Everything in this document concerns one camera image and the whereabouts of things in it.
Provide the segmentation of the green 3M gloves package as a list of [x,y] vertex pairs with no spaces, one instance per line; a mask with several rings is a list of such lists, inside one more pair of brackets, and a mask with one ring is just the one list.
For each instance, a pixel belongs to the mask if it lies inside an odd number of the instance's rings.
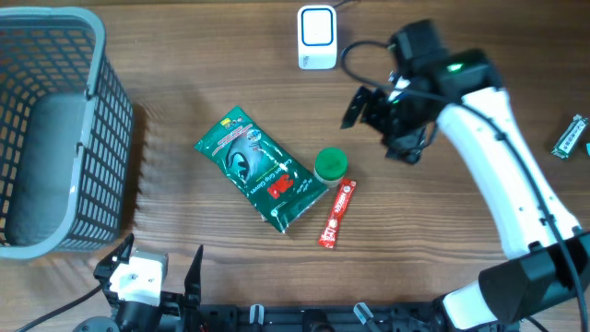
[[217,121],[195,150],[213,161],[281,233],[328,191],[239,106]]

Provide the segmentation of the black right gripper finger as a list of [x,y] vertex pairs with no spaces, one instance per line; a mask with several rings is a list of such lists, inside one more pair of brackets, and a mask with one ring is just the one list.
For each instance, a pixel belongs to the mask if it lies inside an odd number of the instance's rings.
[[421,158],[424,139],[419,137],[386,137],[384,145],[387,147],[386,158],[413,165]]
[[371,96],[372,92],[369,89],[363,86],[359,87],[345,111],[340,126],[341,129],[350,128],[356,123],[364,107],[369,103]]

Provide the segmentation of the red Nestle stick sachet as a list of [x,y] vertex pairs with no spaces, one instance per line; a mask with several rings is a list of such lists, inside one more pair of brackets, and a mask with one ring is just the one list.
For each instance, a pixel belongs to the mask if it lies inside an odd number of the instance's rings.
[[350,179],[343,179],[336,195],[334,205],[330,210],[329,217],[320,234],[318,244],[324,248],[333,249],[341,222],[346,214],[349,201],[357,187],[357,182]]

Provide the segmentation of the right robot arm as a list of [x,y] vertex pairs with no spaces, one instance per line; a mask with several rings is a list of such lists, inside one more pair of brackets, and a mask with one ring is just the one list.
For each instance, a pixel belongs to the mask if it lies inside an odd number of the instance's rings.
[[437,133],[454,145],[488,205],[506,261],[427,306],[398,305],[394,323],[429,331],[504,330],[576,300],[589,327],[589,233],[561,203],[513,117],[494,64],[479,49],[450,53],[432,21],[406,25],[383,43],[396,63],[386,84],[360,78],[342,120],[382,136],[386,155],[419,161]]

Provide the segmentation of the green lid plastic jar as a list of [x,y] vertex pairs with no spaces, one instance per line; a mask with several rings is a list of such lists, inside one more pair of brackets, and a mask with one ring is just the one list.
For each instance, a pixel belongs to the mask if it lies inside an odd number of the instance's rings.
[[348,157],[340,148],[324,148],[315,159],[314,176],[328,188],[338,186],[348,170]]

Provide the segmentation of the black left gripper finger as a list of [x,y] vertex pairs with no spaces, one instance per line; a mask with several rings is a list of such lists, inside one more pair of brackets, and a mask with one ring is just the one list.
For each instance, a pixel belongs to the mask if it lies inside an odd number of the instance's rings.
[[197,309],[201,302],[201,265],[204,246],[200,245],[184,279],[184,305]]
[[93,277],[97,281],[108,281],[114,270],[121,263],[128,263],[132,253],[135,236],[133,233],[128,234],[124,240],[109,254],[104,256],[96,265]]

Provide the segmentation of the green white candy bar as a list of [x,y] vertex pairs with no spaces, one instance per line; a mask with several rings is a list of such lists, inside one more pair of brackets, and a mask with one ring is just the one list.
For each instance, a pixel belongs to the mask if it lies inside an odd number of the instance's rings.
[[589,119],[576,114],[566,131],[558,139],[551,154],[562,160],[570,158],[587,126],[589,126]]

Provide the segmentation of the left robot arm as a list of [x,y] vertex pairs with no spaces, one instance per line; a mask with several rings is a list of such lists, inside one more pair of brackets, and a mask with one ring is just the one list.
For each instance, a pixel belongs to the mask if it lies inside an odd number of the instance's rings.
[[112,308],[112,315],[94,316],[76,331],[208,331],[210,324],[200,313],[201,265],[204,247],[199,246],[184,279],[184,292],[165,291],[169,256],[134,248],[130,234],[101,259],[93,276]]

